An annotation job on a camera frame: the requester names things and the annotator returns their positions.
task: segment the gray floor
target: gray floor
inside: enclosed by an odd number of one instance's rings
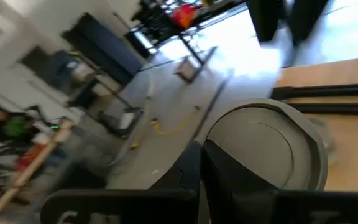
[[[325,14],[310,41],[301,46],[302,54],[296,65],[358,58],[358,1],[336,0],[327,6]],[[159,135],[150,124],[146,124],[141,147],[126,153],[122,166],[114,170],[109,187],[146,189],[159,179],[184,150],[213,92],[228,75],[229,68],[235,68],[234,77],[219,96],[206,123],[212,123],[215,114],[233,103],[268,96],[280,76],[289,44],[290,38],[284,27],[277,31],[274,41],[259,45],[249,13],[245,11],[202,31],[198,39],[199,47],[206,49],[218,45],[219,52],[193,84],[186,85],[172,75],[177,61],[138,74],[122,94],[135,106],[144,106],[150,83],[147,74],[152,73],[155,97],[146,117],[157,117],[163,129],[177,126],[196,105],[201,106],[201,111],[172,134]],[[171,41],[161,51],[163,60],[188,54],[180,41]],[[113,108],[118,106],[113,103],[108,111],[114,113]],[[207,131],[202,130],[197,139],[203,139]]]

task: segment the round gray lid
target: round gray lid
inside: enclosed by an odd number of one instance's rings
[[[273,100],[234,108],[208,139],[261,178],[282,189],[322,189],[326,153],[313,125],[296,109]]]

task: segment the workbench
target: workbench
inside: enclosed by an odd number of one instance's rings
[[[318,86],[358,83],[358,59],[284,69],[275,86]],[[358,97],[294,98],[294,103],[358,103]],[[327,122],[334,138],[336,161],[329,166],[325,190],[358,191],[358,116],[308,114]]]

